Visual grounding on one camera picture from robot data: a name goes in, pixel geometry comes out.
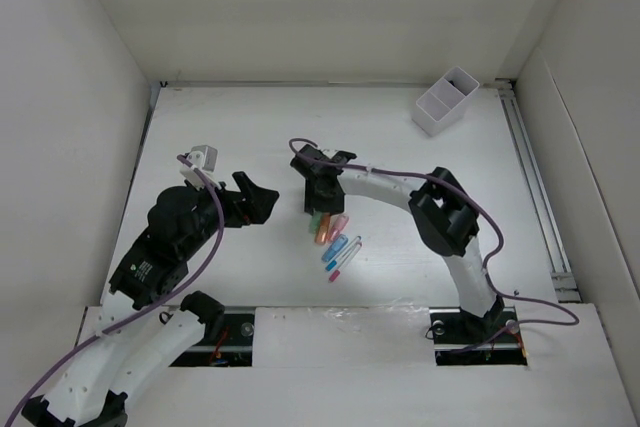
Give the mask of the blue-capped white pen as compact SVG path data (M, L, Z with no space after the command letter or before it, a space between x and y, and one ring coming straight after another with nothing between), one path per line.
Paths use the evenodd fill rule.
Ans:
M362 238L360 236L356 236L349 244L347 244L338 254L337 256L331 260L325 270L327 272L333 270L338 265L340 265L351 253L351 251L361 243Z

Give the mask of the pink-capped white pen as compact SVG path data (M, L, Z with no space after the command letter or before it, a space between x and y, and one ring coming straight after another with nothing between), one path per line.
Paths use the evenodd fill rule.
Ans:
M328 281L333 283L337 280L337 278L341 275L342 271L349 265L349 263L354 259L354 257L359 253L362 248L361 243L357 243L349 252L349 254L345 257L344 260L341 260L336 267L333 269L331 275L329 276Z

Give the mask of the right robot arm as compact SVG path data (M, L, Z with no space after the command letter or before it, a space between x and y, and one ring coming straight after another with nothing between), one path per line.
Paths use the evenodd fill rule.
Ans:
M459 297L462 351L477 349L497 335L503 296L492 286L479 247L479 208L453 174L438 167L429 174L356 165L356 155L329 157L308 142L294 151L290 166L304 181L304 210L337 215L347 196L360 196L408 212L423 244L444 260Z

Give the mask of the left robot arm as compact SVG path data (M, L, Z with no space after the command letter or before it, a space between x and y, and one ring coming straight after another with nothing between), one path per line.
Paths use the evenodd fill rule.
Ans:
M147 225L109 281L95 332L45 374L61 376L45 394L31 388L13 414L34 426L123 426L126 409L154 376L187 348L222 334L225 307L209 295L187 295L160 332L133 348L148 317L193 283L191 258L208 242L219 245L228 228L264 224L279 198L244 172L229 190L200 169L162 191Z

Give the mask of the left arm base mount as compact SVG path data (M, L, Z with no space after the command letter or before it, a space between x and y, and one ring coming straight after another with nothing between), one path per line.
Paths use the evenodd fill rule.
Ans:
M251 367L255 308L232 307L225 312L216 337L200 341L178 356L171 367Z

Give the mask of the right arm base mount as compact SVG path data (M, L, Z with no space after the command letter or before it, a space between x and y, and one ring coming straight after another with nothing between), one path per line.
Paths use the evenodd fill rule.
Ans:
M429 316L425 338L433 342L439 367L528 365L520 334L498 335L501 328L517 320L513 307L506 307L487 322L459 308L431 309Z

